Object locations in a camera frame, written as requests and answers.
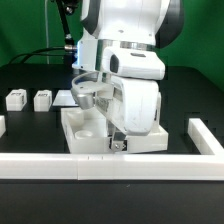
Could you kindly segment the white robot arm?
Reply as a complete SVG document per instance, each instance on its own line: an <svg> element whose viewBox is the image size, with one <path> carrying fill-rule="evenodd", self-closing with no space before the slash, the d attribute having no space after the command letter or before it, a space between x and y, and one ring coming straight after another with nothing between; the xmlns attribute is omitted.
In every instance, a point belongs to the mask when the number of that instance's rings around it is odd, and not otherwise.
<svg viewBox="0 0 224 224"><path fill-rule="evenodd" d="M184 23L182 0L83 0L84 35L72 80L79 107L68 134L74 153L143 153L167 148L159 125L158 82L165 65L155 50Z"/></svg>

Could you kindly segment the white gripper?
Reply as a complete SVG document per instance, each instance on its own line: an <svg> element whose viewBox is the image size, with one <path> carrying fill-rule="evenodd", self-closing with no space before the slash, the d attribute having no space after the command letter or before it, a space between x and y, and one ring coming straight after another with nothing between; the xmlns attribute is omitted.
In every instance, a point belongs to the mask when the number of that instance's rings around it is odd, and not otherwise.
<svg viewBox="0 0 224 224"><path fill-rule="evenodd" d="M165 65L152 51L106 47L103 50L100 75L106 82L78 82L86 72L72 80L72 96L81 109L96 107L114 126L110 141L113 152L122 152L126 135L146 136L156 115L159 87Z"/></svg>

